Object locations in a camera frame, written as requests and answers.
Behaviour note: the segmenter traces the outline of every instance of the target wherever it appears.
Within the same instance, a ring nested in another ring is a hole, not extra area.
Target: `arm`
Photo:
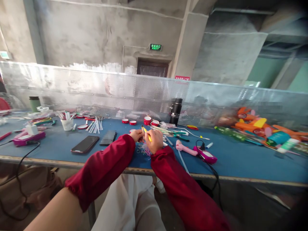
[[[135,142],[141,137],[141,130],[122,135],[104,151],[91,155],[83,168],[66,180],[66,188],[48,203],[25,230],[76,230],[82,213],[88,209],[90,203],[128,166],[135,150]]]
[[[177,162],[172,148],[163,148],[163,135],[150,130],[151,167],[164,184],[168,198],[185,224],[186,230],[230,230],[223,212]]]

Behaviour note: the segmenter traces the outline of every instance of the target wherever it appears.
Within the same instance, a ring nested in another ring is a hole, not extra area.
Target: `power cord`
[[[197,142],[198,142],[198,141],[201,141],[201,142],[202,142],[202,145],[201,145],[201,147],[200,147],[200,150],[204,151],[204,150],[205,150],[205,144],[204,144],[203,140],[197,140],[197,141],[196,141],[196,147],[198,147],[198,146],[197,146]],[[216,170],[215,170],[209,163],[207,163],[206,161],[204,161],[204,162],[210,167],[210,169],[212,170],[214,176],[216,177],[216,182],[214,183],[214,186],[213,186],[213,188],[212,188],[212,193],[213,193],[214,189],[216,188],[216,185],[218,184],[218,202],[219,202],[219,206],[220,206],[221,210],[224,211],[223,208],[222,208],[221,197],[220,197],[221,188],[220,188],[220,182],[219,182],[219,175],[218,175],[218,173],[216,172]]]
[[[18,172],[19,172],[19,169],[20,169],[20,166],[21,166],[22,161],[23,161],[31,152],[33,152],[35,149],[37,149],[37,148],[41,145],[41,143],[40,143],[40,142],[29,142],[28,144],[37,144],[37,146],[36,146],[35,148],[33,148],[30,152],[28,152],[28,153],[20,160],[20,162],[19,162],[19,164],[18,164],[18,167],[17,167],[17,170],[16,170],[16,180],[18,181],[19,191],[20,191],[20,193],[25,197],[25,202],[24,202],[24,204],[25,204],[25,208],[27,208],[27,210],[28,210],[26,216],[25,216],[24,218],[17,218],[17,217],[15,217],[15,216],[9,214],[9,213],[4,209],[4,205],[3,205],[3,203],[2,203],[2,201],[1,201],[1,199],[0,199],[0,207],[1,207],[2,212],[3,212],[6,216],[8,216],[9,218],[11,218],[11,219],[13,219],[13,220],[16,220],[16,221],[22,221],[22,220],[24,220],[24,219],[30,214],[30,211],[31,211],[30,206],[27,204],[27,199],[28,199],[28,197],[27,197],[27,196],[25,195],[25,193],[22,191],[22,188],[21,188],[21,181],[20,181],[20,179],[19,179]]]
[[[10,142],[12,142],[13,140],[10,140],[10,141],[8,141],[8,142],[6,142],[6,143],[4,143],[4,144],[0,144],[0,146],[2,146],[2,145],[5,145],[5,144],[8,144],[8,143],[10,143]]]

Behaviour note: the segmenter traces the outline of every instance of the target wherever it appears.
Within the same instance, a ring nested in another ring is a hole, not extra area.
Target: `workbench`
[[[88,133],[86,130],[78,130],[65,132],[58,117],[57,124],[51,129],[46,130],[46,137],[40,141],[41,145],[31,152],[24,159],[24,164],[44,165],[65,168],[81,168],[87,159],[96,151],[103,150],[105,146],[99,146],[99,142],[93,149],[84,155],[72,154],[70,150],[82,141],[88,135],[99,136],[100,140],[108,130],[116,130],[117,137],[123,134],[129,134],[130,129],[141,129],[142,122],[137,125],[123,124],[120,119],[104,119],[103,130],[100,134]],[[0,127],[0,136],[24,127],[24,121],[16,121],[9,119],[9,122]],[[84,119],[74,119],[77,125],[85,124]],[[218,158],[217,163],[213,165],[219,174],[221,180],[246,181],[256,183],[273,183],[291,186],[308,186],[308,158],[288,153],[285,158],[281,159],[275,156],[276,151],[260,147],[247,142],[239,142],[232,137],[220,134],[215,129],[199,128],[198,131],[189,130],[197,136],[210,138],[205,140],[205,145],[213,142],[213,146],[209,152]],[[16,134],[11,134],[4,140],[0,141],[0,145],[8,142]],[[182,144],[193,149],[196,141],[199,139],[192,135],[184,136],[190,142],[182,141]],[[174,146],[176,138],[169,138]],[[31,151],[35,145],[15,147],[14,144],[8,143],[0,146],[0,161],[19,163],[21,158]],[[126,168],[125,173],[154,175],[151,169],[150,160],[147,155],[137,152],[139,146],[136,145],[133,159]],[[174,149],[175,156],[182,165],[178,151]],[[184,162],[194,178],[215,178],[211,169],[202,162],[201,159],[194,157],[184,151],[181,152]]]

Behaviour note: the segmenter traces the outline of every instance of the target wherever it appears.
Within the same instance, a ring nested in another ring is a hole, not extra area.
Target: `hand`
[[[145,134],[144,139],[147,142],[147,146],[150,149],[152,154],[155,154],[158,150],[161,150],[164,148],[163,134],[161,133],[161,131],[149,130]]]
[[[134,139],[135,142],[144,142],[144,139],[142,138],[144,136],[144,132],[141,129],[135,130],[129,135]]]

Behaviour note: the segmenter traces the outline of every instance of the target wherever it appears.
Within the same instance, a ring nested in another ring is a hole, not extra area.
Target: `red sign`
[[[187,81],[189,81],[189,80],[190,80],[190,77],[176,75],[176,76],[175,76],[175,79],[181,79],[181,80],[187,80]]]

